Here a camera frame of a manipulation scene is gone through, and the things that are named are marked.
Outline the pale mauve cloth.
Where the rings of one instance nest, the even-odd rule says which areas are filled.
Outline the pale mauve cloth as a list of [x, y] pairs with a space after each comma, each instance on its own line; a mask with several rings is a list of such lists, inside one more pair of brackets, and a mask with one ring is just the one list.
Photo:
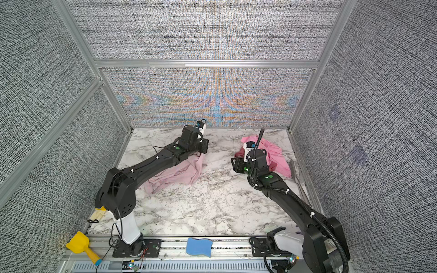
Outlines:
[[205, 154], [195, 153], [180, 164], [165, 169], [147, 180], [139, 187], [139, 190], [152, 195], [174, 184], [191, 185], [200, 177], [205, 157]]

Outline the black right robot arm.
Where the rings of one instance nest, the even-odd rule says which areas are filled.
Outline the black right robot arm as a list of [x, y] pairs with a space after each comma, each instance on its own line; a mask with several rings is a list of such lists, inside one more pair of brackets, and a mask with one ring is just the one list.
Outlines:
[[265, 150], [252, 150], [248, 159], [231, 159], [233, 170], [247, 174], [249, 184], [276, 202], [297, 224], [303, 233], [303, 258], [314, 273], [333, 271], [325, 241], [330, 239], [339, 253], [343, 272], [349, 272], [350, 253], [341, 223], [334, 217], [326, 218], [307, 205], [283, 181], [271, 172], [266, 162]]

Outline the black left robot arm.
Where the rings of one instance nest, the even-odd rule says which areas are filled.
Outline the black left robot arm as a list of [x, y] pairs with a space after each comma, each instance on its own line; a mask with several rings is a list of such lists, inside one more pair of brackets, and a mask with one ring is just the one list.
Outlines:
[[154, 156], [134, 166], [112, 168], [107, 172], [103, 185], [97, 192], [94, 207], [111, 212], [121, 242], [131, 246], [142, 235], [133, 213], [136, 206], [135, 191], [155, 175], [181, 164], [191, 155], [197, 152], [207, 153], [209, 140], [204, 137], [205, 129], [205, 119], [195, 125], [185, 125], [182, 135], [161, 148]]

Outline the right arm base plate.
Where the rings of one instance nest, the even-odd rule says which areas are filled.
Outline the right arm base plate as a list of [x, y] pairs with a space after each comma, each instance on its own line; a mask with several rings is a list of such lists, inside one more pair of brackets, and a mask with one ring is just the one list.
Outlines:
[[250, 237], [249, 244], [254, 257], [300, 257], [299, 254], [280, 250], [273, 239]]

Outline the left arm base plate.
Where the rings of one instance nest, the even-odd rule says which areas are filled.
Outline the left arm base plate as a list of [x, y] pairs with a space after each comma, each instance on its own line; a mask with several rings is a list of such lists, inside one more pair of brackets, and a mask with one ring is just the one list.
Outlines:
[[132, 245], [128, 245], [123, 240], [116, 244], [113, 250], [113, 258], [158, 258], [162, 240], [160, 239], [141, 239], [136, 240]]

